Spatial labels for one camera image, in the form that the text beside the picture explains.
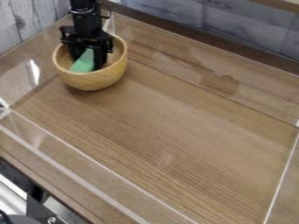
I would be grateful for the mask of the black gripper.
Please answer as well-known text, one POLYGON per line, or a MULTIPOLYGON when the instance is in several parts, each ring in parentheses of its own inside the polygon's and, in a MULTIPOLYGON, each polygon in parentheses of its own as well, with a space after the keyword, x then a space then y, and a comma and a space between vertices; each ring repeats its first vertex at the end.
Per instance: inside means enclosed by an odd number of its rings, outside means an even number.
POLYGON ((112 14, 102 14, 102 5, 98 0, 70 0, 72 25, 60 27, 60 42, 67 45, 74 61, 80 58, 86 48, 94 48, 96 70, 106 65, 114 47, 114 37, 103 29, 103 19, 110 19, 112 14))

